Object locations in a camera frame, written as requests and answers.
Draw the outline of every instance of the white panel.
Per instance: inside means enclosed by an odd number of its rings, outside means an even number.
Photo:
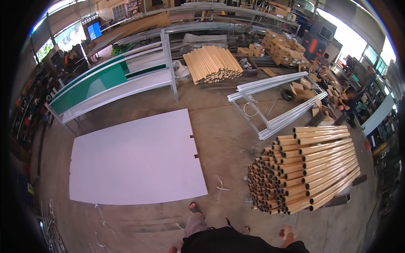
[[[134,205],[207,195],[192,134],[182,109],[75,138],[70,199]]]
[[[386,96],[377,110],[361,125],[361,128],[364,128],[364,136],[369,135],[384,120],[393,105],[394,100],[391,95]]]

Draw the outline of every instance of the green panel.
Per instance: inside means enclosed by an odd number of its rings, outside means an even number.
[[[148,73],[148,72],[151,72],[151,71],[154,71],[154,70],[158,70],[158,69],[161,69],[161,68],[165,68],[165,67],[166,67],[166,65],[163,64],[163,65],[159,65],[159,66],[156,66],[156,67],[147,68],[147,69],[144,69],[144,70],[135,72],[135,73],[133,73],[133,74],[130,74],[130,75],[128,75],[127,77],[128,77],[128,78],[136,77],[136,76],[138,76],[138,75],[140,75],[140,74]]]
[[[117,57],[117,58],[115,58],[115,59],[112,59],[112,60],[107,61],[107,62],[103,62],[102,64],[97,65],[97,66],[95,66],[94,68],[89,69],[88,71],[84,72],[84,75],[83,75],[83,76],[81,76],[80,78],[78,78],[78,79],[76,79],[76,80],[74,80],[74,81],[71,81],[70,83],[68,83],[67,85],[65,85],[65,87],[63,87],[63,88],[58,92],[58,94],[57,94],[56,96],[54,96],[54,97],[51,99],[51,101],[54,101],[57,97],[60,96],[60,94],[62,94],[63,91],[65,91],[66,89],[68,89],[69,87],[71,87],[72,85],[74,85],[75,83],[80,82],[83,78],[87,77],[88,75],[90,75],[90,74],[92,74],[92,73],[98,71],[99,69],[101,69],[101,68],[103,68],[103,67],[105,67],[105,66],[107,66],[107,65],[110,65],[110,64],[112,64],[112,63],[114,63],[114,62],[116,62],[116,61],[119,61],[119,60],[121,60],[121,59],[123,59],[123,58],[124,58],[124,56],[119,56],[119,57]]]
[[[121,65],[113,65],[78,83],[55,100],[52,107],[58,114],[63,113],[87,98],[127,81]]]
[[[129,73],[129,69],[128,69],[128,65],[126,64],[126,62],[120,62],[119,64],[121,64],[121,68],[124,71],[125,74]]]
[[[352,77],[356,82],[358,82],[358,78],[354,74],[352,75]]]

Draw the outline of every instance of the person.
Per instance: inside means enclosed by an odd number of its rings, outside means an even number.
[[[284,226],[279,237],[284,239],[280,248],[273,247],[262,238],[250,235],[250,228],[236,231],[228,221],[228,227],[215,229],[208,227],[204,216],[196,203],[189,205],[192,212],[184,229],[183,244],[179,249],[175,246],[169,248],[169,253],[241,253],[241,252],[266,252],[266,253],[309,253],[302,241],[294,241],[291,226]]]
[[[328,58],[329,54],[325,53],[324,56],[317,56],[313,60],[313,67],[316,71],[318,71],[321,74],[321,76],[326,75],[328,73],[330,65]]]
[[[367,74],[369,77],[375,74],[375,70],[370,65],[367,66]]]
[[[333,105],[333,107],[337,108],[338,110],[342,111],[343,113],[347,113],[348,116],[353,112],[356,107],[358,93],[355,88],[349,87],[346,90],[347,99],[343,96],[340,96],[338,101]]]
[[[306,19],[304,19],[301,23],[300,28],[297,31],[297,42],[299,44],[301,44],[303,41],[303,38],[305,35],[305,29],[307,28],[307,26],[308,26],[308,21]]]

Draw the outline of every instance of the gray pants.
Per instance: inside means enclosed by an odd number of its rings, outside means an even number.
[[[202,218],[200,215],[197,214],[192,214],[190,218],[188,219],[187,225],[184,229],[184,237],[189,237],[192,234],[195,234],[197,232],[201,232],[204,230],[207,230],[208,226],[207,223],[205,223],[204,218]],[[241,234],[249,234],[249,230],[244,228],[242,231],[239,231]]]

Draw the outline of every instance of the foot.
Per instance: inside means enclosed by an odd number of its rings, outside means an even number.
[[[286,239],[288,234],[292,234],[294,232],[292,226],[283,226],[279,232],[279,237],[281,239]]]
[[[191,203],[191,204],[188,206],[188,209],[190,210],[190,212],[195,213],[195,214],[197,214],[197,215],[200,215],[202,218],[204,218],[203,214],[200,212],[200,209],[198,208],[198,206],[197,206],[196,203],[194,203],[194,202]]]

